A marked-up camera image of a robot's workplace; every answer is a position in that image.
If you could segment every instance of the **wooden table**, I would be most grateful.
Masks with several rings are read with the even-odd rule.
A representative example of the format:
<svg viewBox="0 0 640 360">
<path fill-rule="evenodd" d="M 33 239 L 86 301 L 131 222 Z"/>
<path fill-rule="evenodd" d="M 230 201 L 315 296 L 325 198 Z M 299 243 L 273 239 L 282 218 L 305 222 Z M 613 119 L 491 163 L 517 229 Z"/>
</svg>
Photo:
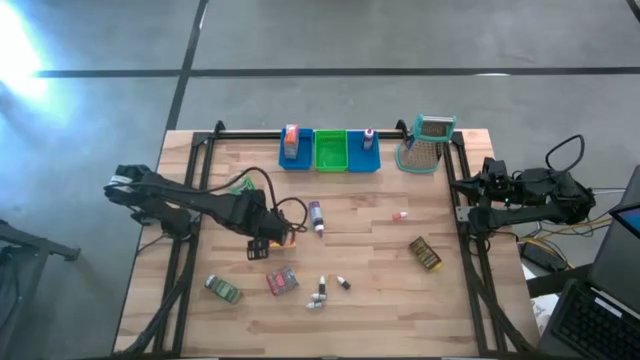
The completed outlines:
<svg viewBox="0 0 640 360">
<path fill-rule="evenodd" d="M 476 173 L 484 157 L 493 156 L 489 133 L 485 129 L 463 133 L 471 172 Z M 191 138 L 191 131 L 167 133 L 158 166 L 161 175 L 184 180 Z M 353 174 L 285 172 L 278 166 L 279 144 L 273 140 L 216 141 L 209 186 L 222 184 L 249 166 L 260 166 L 270 174 L 278 199 L 298 196 L 305 202 L 319 200 L 326 232 L 322 239 L 313 232 L 298 234 L 295 249 L 271 251 L 268 259 L 250 262 L 245 253 L 249 239 L 206 217 L 182 355 L 475 355 L 443 160 L 442 168 L 434 174 L 402 172 L 394 160 L 397 143 L 381 140 L 382 167 L 376 173 Z M 264 188 L 260 174 L 253 173 L 251 178 Z M 291 221 L 302 217 L 295 203 L 283 209 Z M 398 211 L 408 211 L 408 218 L 391 221 L 391 214 Z M 146 228 L 140 246 L 159 234 L 159 227 Z M 423 236 L 443 259 L 444 267 L 439 271 L 425 272 L 407 250 L 418 236 Z M 169 249 L 170 241 L 161 241 L 138 256 L 115 350 L 131 344 L 156 312 Z M 489 258 L 500 305 L 524 336 L 537 344 L 538 332 L 513 238 L 494 237 Z M 300 286 L 274 297 L 265 273 L 284 265 L 293 267 Z M 238 305 L 216 298 L 203 287 L 211 273 L 244 292 Z M 328 277 L 326 307 L 306 309 L 321 275 Z M 346 278 L 352 288 L 343 290 L 336 275 Z M 483 309 L 492 348 L 489 315 Z M 169 323 L 167 336 L 171 339 L 171 318 Z"/>
</svg>

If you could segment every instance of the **concrete floor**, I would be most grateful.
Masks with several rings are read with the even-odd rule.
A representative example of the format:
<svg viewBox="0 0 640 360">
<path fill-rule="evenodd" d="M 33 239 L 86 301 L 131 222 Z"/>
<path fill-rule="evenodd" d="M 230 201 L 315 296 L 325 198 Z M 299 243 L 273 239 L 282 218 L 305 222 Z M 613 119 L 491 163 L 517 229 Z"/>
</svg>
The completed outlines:
<svg viewBox="0 0 640 360">
<path fill-rule="evenodd" d="M 180 69 L 198 0 L 9 3 L 40 69 Z M 20 38 L 11 34 L 0 40 Z M 0 65 L 26 63 L 12 58 Z M 640 66 L 640 23 L 623 0 L 212 0 L 193 65 L 583 66 Z M 140 228 L 101 187 L 117 164 L 155 165 L 177 80 L 48 79 L 36 82 L 39 96 L 0 88 L 0 218 L 82 248 L 77 262 L 47 264 L 14 358 L 109 353 Z M 582 133 L 574 176 L 624 187 L 640 163 L 639 93 L 635 75 L 191 79 L 177 128 L 390 127 L 421 112 L 456 115 L 461 128 L 489 128 L 511 171 L 543 165 L 548 149 Z M 598 197 L 593 214 L 619 198 Z M 602 235 L 557 242 L 584 264 Z"/>
</svg>

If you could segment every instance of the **laptop keyboard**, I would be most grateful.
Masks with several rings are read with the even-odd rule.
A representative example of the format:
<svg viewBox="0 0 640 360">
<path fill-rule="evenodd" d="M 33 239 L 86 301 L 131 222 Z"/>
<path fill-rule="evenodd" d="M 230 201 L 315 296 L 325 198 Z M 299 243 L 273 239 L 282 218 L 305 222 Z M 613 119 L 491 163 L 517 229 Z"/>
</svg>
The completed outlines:
<svg viewBox="0 0 640 360">
<path fill-rule="evenodd" d="M 576 350 L 596 359 L 640 359 L 640 326 L 624 314 L 616 316 L 595 301 L 595 295 L 574 287 L 553 332 Z"/>
</svg>

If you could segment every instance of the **battery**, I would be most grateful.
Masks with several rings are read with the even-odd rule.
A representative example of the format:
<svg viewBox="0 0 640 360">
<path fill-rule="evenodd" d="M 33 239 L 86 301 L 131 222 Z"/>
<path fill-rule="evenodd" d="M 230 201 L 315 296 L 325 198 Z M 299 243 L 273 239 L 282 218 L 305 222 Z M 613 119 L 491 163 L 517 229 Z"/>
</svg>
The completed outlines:
<svg viewBox="0 0 640 360">
<path fill-rule="evenodd" d="M 420 260 L 427 270 L 433 271 L 442 267 L 442 260 L 431 246 L 424 241 L 422 236 L 419 236 L 409 244 L 409 249 L 418 257 L 418 260 Z"/>
<path fill-rule="evenodd" d="M 298 280 L 291 266 L 287 265 L 267 274 L 267 283 L 274 296 L 282 295 L 298 286 Z"/>
</svg>

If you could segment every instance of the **green bin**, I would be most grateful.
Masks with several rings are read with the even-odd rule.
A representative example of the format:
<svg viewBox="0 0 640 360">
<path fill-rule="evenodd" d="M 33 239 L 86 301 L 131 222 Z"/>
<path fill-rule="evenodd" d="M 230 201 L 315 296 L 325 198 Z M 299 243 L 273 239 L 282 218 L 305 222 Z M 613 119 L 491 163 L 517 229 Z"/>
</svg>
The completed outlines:
<svg viewBox="0 0 640 360">
<path fill-rule="evenodd" d="M 349 166 L 346 130 L 316 130 L 316 169 L 323 172 L 343 172 Z"/>
</svg>

